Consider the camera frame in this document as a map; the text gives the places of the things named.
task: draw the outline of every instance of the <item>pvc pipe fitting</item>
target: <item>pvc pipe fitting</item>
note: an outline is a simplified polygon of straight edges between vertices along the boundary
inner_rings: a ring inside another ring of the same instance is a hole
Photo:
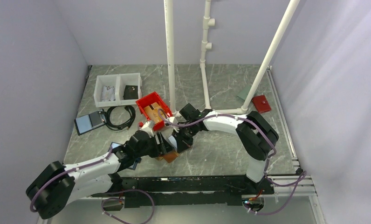
[[[212,43],[211,42],[203,42],[200,45],[200,50],[201,51],[206,51],[212,49]]]
[[[211,19],[210,16],[204,16],[203,17],[203,25],[202,25],[203,29],[209,29],[209,27],[212,27],[215,24],[216,24],[216,20]]]

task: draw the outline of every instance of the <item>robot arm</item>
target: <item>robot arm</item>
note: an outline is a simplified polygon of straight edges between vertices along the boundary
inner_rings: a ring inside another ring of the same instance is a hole
[[[192,146],[193,136],[200,131],[237,134],[250,155],[247,177],[255,183],[263,178],[267,155],[272,148],[244,120],[252,120],[273,144],[278,135],[259,113],[251,112],[234,119],[219,116],[212,110],[200,112],[187,104],[180,114],[186,119],[180,128],[166,127],[166,130],[155,133],[152,130],[154,123],[148,121],[123,145],[100,157],[76,164],[62,165],[58,161],[49,164],[26,191],[32,201],[31,210],[47,219],[79,198],[120,190],[122,179],[117,172],[132,166],[137,158],[145,155],[157,157],[173,149],[181,153]],[[177,124],[174,117],[169,121]]]

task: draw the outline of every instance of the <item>red wallet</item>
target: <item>red wallet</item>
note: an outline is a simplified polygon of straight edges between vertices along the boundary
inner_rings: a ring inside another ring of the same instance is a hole
[[[256,96],[251,101],[253,102],[258,113],[264,113],[272,110],[267,98],[264,95]]]

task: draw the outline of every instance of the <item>gray marble surface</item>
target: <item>gray marble surface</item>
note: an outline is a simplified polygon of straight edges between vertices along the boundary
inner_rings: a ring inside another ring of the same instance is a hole
[[[259,65],[208,64],[206,75],[210,102],[213,109],[234,109],[243,104],[236,97],[247,84],[250,85],[259,69]],[[156,91],[169,105],[168,71],[166,65],[100,65],[93,66],[78,110],[78,117],[97,110],[93,93],[97,75],[139,72],[142,77],[142,95]],[[176,108],[180,110],[187,103],[203,110],[205,107],[201,72],[198,64],[176,65]],[[263,113],[263,117],[275,128],[280,139],[276,144],[277,155],[271,160],[269,174],[293,174],[291,154],[284,137],[285,132],[275,105],[275,98],[267,75],[257,89],[257,95],[264,94],[272,111]],[[77,163],[104,154],[111,142],[124,143],[137,130],[140,121],[146,118],[139,113],[128,131],[114,132],[106,127],[78,136],[73,130],[65,163]],[[129,118],[122,108],[113,110],[113,123],[122,123]],[[145,176],[199,176],[199,175],[237,175],[245,174],[248,154],[238,136],[222,132],[201,132],[194,137],[194,145],[183,152],[175,161],[167,163],[145,156],[135,171],[119,172],[124,177]]]

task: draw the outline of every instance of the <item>white storage bin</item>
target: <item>white storage bin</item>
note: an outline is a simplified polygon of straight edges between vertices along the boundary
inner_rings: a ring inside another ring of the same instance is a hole
[[[137,86],[137,99],[124,99],[125,86]],[[102,101],[102,92],[105,86],[114,86],[114,101]],[[136,105],[136,100],[142,97],[140,87],[142,86],[142,79],[140,73],[117,74],[97,76],[94,100],[96,107],[110,107],[121,105]]]

